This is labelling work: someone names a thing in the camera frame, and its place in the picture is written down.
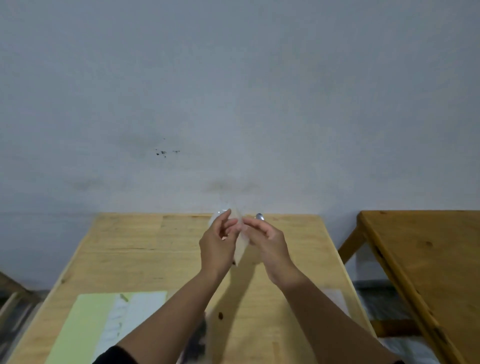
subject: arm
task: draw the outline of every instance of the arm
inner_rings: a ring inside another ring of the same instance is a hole
[[[283,292],[318,363],[393,364],[400,360],[345,315],[293,264],[283,232],[244,218],[245,234],[259,247],[270,280]]]
[[[118,345],[138,364],[174,364],[205,308],[232,265],[240,228],[237,219],[228,220],[230,210],[217,217],[200,240],[202,268],[162,307]],[[228,237],[225,230],[229,228]]]

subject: person's left arm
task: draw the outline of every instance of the person's left arm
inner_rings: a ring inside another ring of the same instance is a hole
[[[201,322],[205,308],[233,261],[240,226],[228,210],[215,219],[200,240],[202,268],[162,307],[118,343],[138,364],[175,364]]]

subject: person's right arm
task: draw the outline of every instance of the person's right arm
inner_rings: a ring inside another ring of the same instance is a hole
[[[318,363],[393,364],[400,358],[357,325],[292,262],[283,232],[243,218],[245,234],[260,250],[270,280],[283,292]]]

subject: white wall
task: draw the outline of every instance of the white wall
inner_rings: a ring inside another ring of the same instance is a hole
[[[479,16],[2,0],[0,269],[50,287],[98,211],[315,213],[340,245],[361,209],[478,209]]]

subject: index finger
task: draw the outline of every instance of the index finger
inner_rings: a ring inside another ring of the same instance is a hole
[[[217,234],[220,233],[220,229],[222,228],[222,224],[228,220],[228,217],[230,216],[232,210],[228,209],[227,211],[221,213],[216,217],[215,220],[212,222],[212,228],[213,231]]]
[[[263,232],[267,237],[271,237],[275,233],[275,227],[270,225],[265,220],[257,220],[255,218],[242,218],[245,225],[258,229]]]

